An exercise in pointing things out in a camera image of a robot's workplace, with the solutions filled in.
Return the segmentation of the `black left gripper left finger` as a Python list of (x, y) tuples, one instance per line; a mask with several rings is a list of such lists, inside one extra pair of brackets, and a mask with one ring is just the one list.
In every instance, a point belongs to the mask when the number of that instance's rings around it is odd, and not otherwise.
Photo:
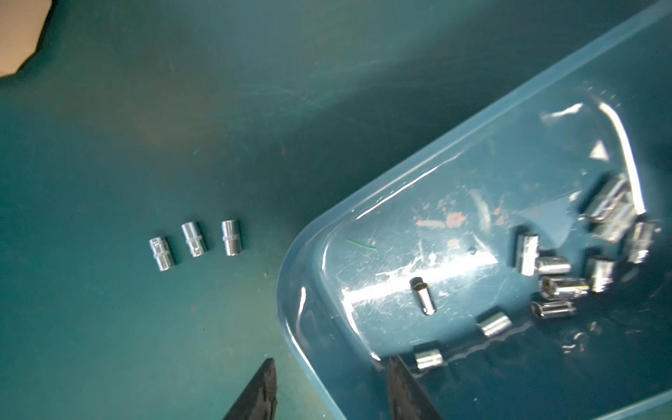
[(273, 420), (278, 405), (276, 373), (274, 359), (266, 359), (223, 419)]

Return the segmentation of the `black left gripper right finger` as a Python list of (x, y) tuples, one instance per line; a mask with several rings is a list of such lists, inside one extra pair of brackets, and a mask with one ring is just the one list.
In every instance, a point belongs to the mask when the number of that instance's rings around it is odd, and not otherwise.
[(387, 387), (393, 419), (442, 419), (436, 407), (399, 356), (392, 357), (388, 362)]

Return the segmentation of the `teal plastic storage box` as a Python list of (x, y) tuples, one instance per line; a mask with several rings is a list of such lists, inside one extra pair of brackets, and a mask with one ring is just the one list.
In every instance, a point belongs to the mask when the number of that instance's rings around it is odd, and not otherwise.
[[(656, 233), (642, 264), (627, 239), (584, 217), (624, 174), (621, 200)], [(520, 234), (538, 257), (616, 262), (603, 293), (539, 320), (541, 278), (516, 270)], [(429, 285), (425, 316), (412, 278)], [(488, 106), (308, 225), (283, 262), (283, 337), (339, 419), (392, 419), (399, 356), (445, 419), (671, 415), (671, 4), (660, 1)], [(488, 339), (478, 324), (513, 325)], [(444, 365), (419, 371), (437, 348)]]

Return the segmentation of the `large chrome socket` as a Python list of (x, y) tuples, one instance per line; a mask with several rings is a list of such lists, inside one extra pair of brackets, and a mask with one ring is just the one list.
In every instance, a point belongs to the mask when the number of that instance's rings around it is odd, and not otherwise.
[(649, 248), (656, 233), (654, 222), (636, 222), (626, 241), (626, 260), (642, 264), (649, 255)]
[(629, 182), (624, 174), (610, 177), (593, 196), (584, 217), (592, 223), (602, 223), (614, 211), (629, 190)]
[(607, 243), (618, 243), (637, 219), (635, 205), (629, 201), (619, 203), (605, 220), (598, 224), (593, 235)]

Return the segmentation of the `terracotta ribbed flower pot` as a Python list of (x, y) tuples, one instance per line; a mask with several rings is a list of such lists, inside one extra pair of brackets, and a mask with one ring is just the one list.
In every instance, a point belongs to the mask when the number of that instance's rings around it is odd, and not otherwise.
[(1, 76), (14, 75), (36, 52), (50, 0), (1, 0)]

